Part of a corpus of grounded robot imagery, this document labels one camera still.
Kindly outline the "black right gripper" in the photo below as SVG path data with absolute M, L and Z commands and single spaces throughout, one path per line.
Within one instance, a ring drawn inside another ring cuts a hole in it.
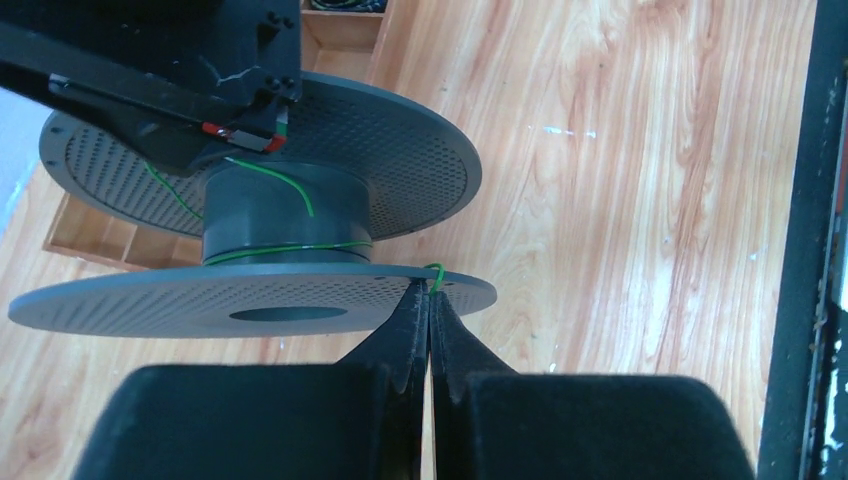
M 266 157 L 302 92 L 295 1 L 4 1 L 1 86 L 168 173 Z

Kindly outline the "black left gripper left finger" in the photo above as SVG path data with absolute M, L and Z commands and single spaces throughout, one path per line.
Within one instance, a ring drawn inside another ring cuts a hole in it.
M 332 364 L 152 365 L 100 415 L 77 479 L 416 479 L 428 288 Z

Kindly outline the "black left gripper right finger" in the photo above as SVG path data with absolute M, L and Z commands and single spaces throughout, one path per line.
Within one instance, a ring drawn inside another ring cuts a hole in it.
M 430 302 L 440 479 L 751 479 L 723 401 L 685 376 L 520 373 Z

